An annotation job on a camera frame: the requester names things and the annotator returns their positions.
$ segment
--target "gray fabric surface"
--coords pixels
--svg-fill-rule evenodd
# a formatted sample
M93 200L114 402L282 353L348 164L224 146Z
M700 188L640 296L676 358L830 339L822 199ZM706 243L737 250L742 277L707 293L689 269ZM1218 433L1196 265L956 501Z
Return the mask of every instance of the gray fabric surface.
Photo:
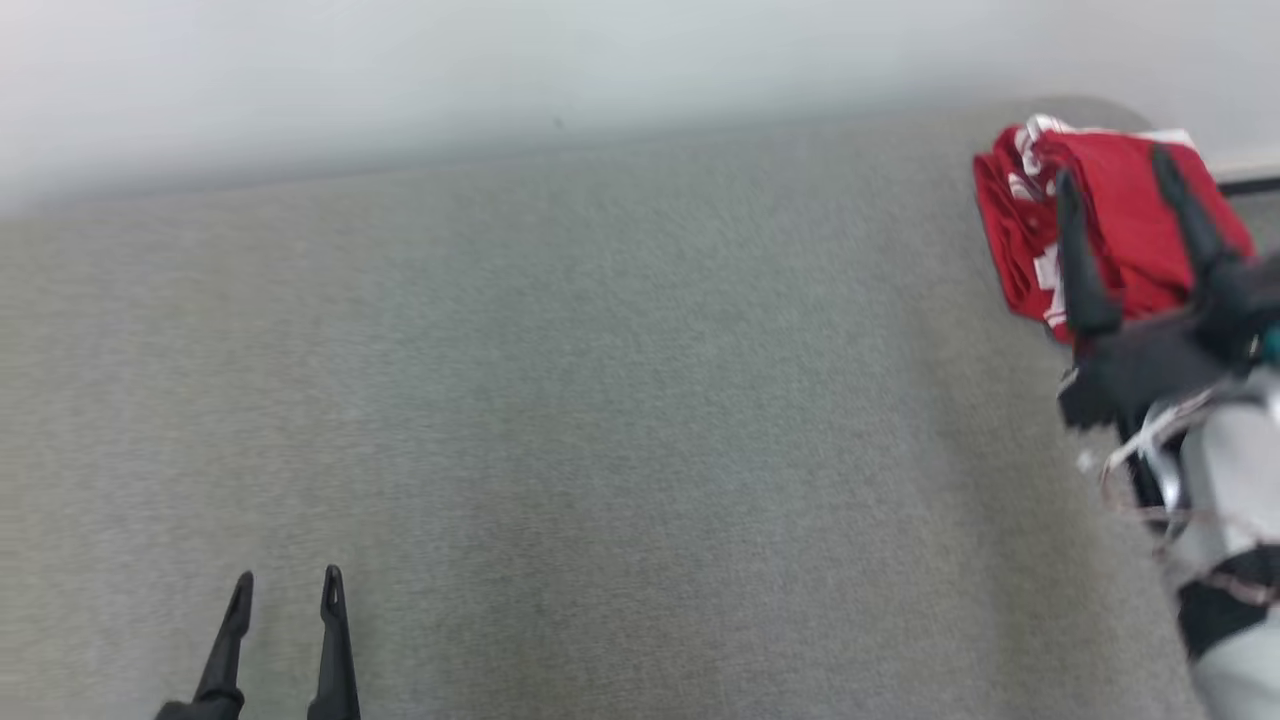
M970 155L864 118L0 225L5 717L1188 719Z
M1253 234L1258 251L1280 250L1280 192L1258 192L1230 200L1231 208Z

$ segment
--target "folded red garment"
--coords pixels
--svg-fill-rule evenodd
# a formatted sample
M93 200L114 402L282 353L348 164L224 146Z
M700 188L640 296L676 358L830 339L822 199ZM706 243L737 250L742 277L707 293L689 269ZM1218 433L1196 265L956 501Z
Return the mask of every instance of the folded red garment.
M1025 126L1005 128L991 152L973 160L978 208L1014 313L1043 320L1057 340L1071 341L1057 266L1053 178L1062 168L1080 187L1100 275L1124 316L1142 318L1187 301L1192 270L1178 218L1151 170L1151 147L1157 141L1166 142L1226 243L1253 255L1249 231L1184 135L1075 129L1034 115Z

